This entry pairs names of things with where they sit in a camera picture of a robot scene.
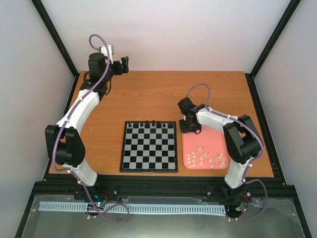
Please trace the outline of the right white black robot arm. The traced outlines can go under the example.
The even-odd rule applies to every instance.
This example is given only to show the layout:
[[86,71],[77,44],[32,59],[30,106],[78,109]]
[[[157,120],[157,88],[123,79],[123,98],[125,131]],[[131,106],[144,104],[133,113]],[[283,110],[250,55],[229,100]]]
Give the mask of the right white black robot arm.
[[248,169],[264,153],[264,143],[248,115],[234,117],[220,113],[204,104],[195,105],[186,97],[178,102],[183,115],[179,121],[182,133],[183,157],[193,154],[215,158],[229,170],[224,178],[230,189],[237,189],[246,181]]

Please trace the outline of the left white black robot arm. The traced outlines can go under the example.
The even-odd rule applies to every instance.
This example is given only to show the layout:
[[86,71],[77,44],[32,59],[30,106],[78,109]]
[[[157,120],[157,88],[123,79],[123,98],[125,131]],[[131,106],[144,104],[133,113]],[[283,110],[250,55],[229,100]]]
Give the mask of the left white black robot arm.
[[129,58],[111,61],[104,53],[93,53],[88,66],[76,100],[61,120],[46,127],[45,138],[52,165],[61,166],[56,171],[73,174],[79,184],[87,186],[85,193],[96,200],[102,196],[103,187],[96,183],[98,174],[85,159],[80,133],[92,110],[109,94],[112,77],[128,73]]

